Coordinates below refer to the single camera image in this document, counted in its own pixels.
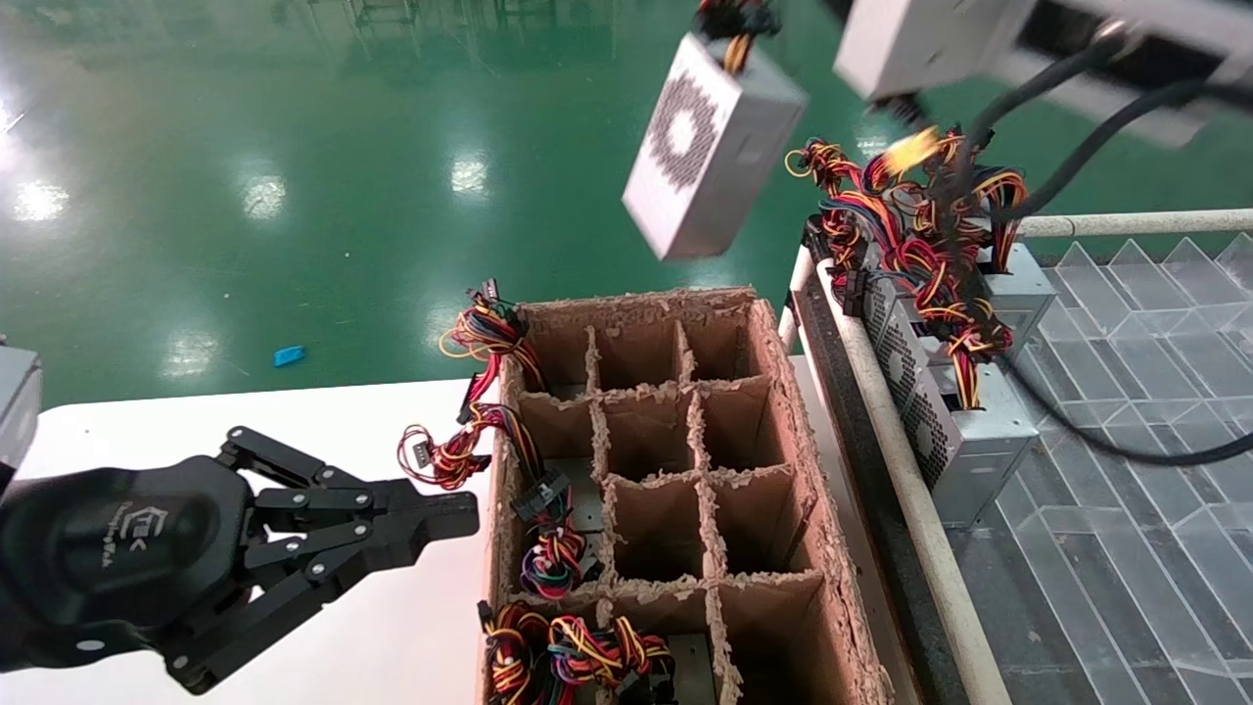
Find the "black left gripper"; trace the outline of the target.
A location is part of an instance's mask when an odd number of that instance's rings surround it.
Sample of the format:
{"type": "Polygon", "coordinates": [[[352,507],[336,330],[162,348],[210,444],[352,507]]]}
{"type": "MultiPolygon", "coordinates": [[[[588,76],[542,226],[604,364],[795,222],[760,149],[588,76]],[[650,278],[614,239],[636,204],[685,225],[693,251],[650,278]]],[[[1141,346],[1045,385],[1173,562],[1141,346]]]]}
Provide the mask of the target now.
{"type": "Polygon", "coordinates": [[[203,695],[371,574],[482,526],[474,493],[361,480],[247,427],[229,430],[218,460],[231,470],[193,456],[14,482],[3,498],[3,670],[152,650],[203,695]],[[254,495],[234,470],[279,487],[254,495]],[[251,508],[269,530],[309,533],[296,550],[246,547],[251,508]]]}

